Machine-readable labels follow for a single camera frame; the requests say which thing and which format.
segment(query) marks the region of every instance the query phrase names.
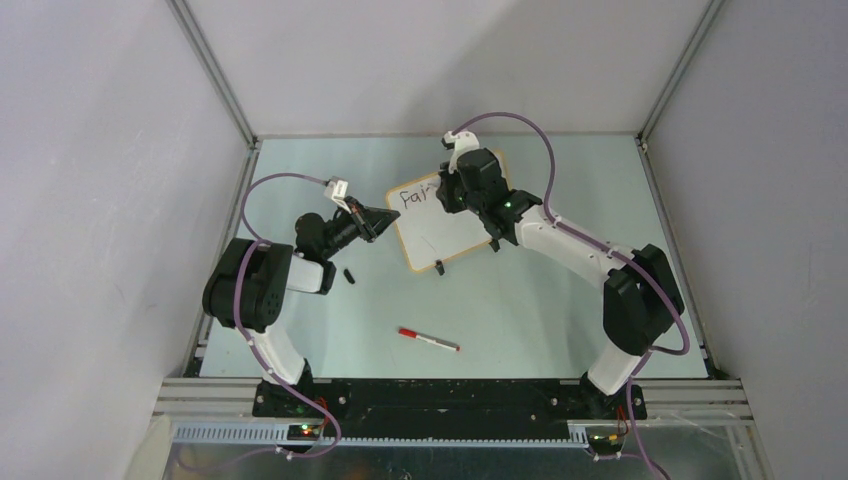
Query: metal frame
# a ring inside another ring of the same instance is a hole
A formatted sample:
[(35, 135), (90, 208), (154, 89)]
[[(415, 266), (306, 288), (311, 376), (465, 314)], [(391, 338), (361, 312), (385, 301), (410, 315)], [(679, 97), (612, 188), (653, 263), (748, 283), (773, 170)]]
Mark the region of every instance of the metal frame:
[[(235, 93), (227, 82), (220, 64), (206, 41), (203, 31), (195, 19), (188, 0), (167, 0), (175, 18), (183, 29), (188, 42), (197, 54), (198, 60), (207, 72), (210, 82), (225, 106), (228, 115), (250, 148), (248, 158), (242, 169), (239, 183), (233, 195), (233, 206), (229, 212), (226, 228), (222, 232), (219, 253), (235, 235), (239, 224), (239, 202), (250, 183), (261, 149), (261, 141), (253, 132)], [(709, 350), (708, 330), (704, 328), (698, 315), (689, 281), (682, 267), (675, 235), (669, 222), (661, 192), (651, 167), (646, 140), (656, 127), (666, 105), (686, 73), (688, 66), (701, 46), (714, 20), (725, 4), (724, 0), (710, 0), (696, 29), (690, 36), (686, 47), (678, 58), (673, 71), (666, 81), (662, 92), (655, 101), (640, 133), (636, 136), (636, 148), (642, 160), (645, 175), (651, 189), (654, 203), (669, 245), (670, 255), (680, 279), (684, 299), (689, 306), (690, 316), (695, 325), (696, 337), (704, 353), (705, 361), (711, 372), (718, 367), (718, 361)], [(205, 353), (205, 345), (212, 319), (198, 315), (186, 352), (182, 372), (192, 362), (199, 364)], [(276, 444), (287, 441), (285, 428), (299, 424), (302, 418), (254, 418), (252, 408), (259, 378), (167, 378), (163, 381), (159, 398), (153, 411), (153, 417), (169, 416), (175, 423), (174, 441), (193, 443), (221, 444)], [(563, 384), (573, 384), (577, 380), (561, 380)], [(637, 382), (643, 389), (648, 419), (640, 425), (648, 428), (692, 426), (725, 427), (731, 442), (734, 458), (744, 480), (771, 479), (773, 474), (763, 453), (762, 441), (757, 433), (742, 384), (738, 380), (644, 380)], [(572, 420), (569, 426), (573, 435), (559, 442), (497, 442), (498, 447), (559, 447), (573, 448), (585, 445), (586, 430), (611, 427), (614, 421)], [(490, 442), (408, 442), (397, 439), (356, 439), (345, 438), (350, 445), (380, 446), (492, 446)]]

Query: white wall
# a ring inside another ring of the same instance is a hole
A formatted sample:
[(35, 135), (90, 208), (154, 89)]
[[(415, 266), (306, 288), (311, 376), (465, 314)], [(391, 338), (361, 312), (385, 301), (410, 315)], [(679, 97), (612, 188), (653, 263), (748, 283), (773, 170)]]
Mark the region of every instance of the white wall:
[(259, 134), (635, 133), (707, 0), (190, 3)]
[(114, 479), (246, 153), (166, 2), (0, 5), (0, 477)]
[(848, 3), (725, 8), (651, 158), (777, 478), (845, 478)]

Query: marker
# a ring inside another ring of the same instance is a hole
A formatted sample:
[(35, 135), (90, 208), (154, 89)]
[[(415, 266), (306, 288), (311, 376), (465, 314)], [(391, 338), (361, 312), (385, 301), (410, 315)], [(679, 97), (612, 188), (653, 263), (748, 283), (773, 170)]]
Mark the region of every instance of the marker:
[(447, 348), (448, 350), (453, 350), (455, 352), (459, 351), (459, 345), (457, 345), (455, 343), (451, 343), (451, 342), (448, 342), (448, 341), (445, 341), (445, 340), (441, 340), (441, 339), (438, 339), (436, 337), (431, 337), (429, 335), (424, 335), (424, 334), (415, 332), (413, 330), (410, 330), (408, 328), (402, 328), (401, 327), (400, 329), (398, 329), (398, 333), (405, 336), (405, 337), (415, 338), (417, 340), (423, 340), (423, 341), (430, 343), (432, 345), (438, 345), (442, 348)]

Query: whiteboard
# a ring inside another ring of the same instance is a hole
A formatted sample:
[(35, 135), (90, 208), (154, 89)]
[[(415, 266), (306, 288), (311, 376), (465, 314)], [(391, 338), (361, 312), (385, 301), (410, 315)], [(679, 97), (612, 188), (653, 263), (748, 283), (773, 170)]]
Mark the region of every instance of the whiteboard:
[[(498, 158), (507, 185), (510, 185), (503, 153), (493, 153)], [(492, 240), (477, 215), (467, 210), (445, 212), (436, 198), (439, 185), (441, 179), (434, 172), (386, 193), (386, 204), (400, 212), (395, 228), (406, 264), (415, 273), (433, 268), (437, 260), (447, 263)]]

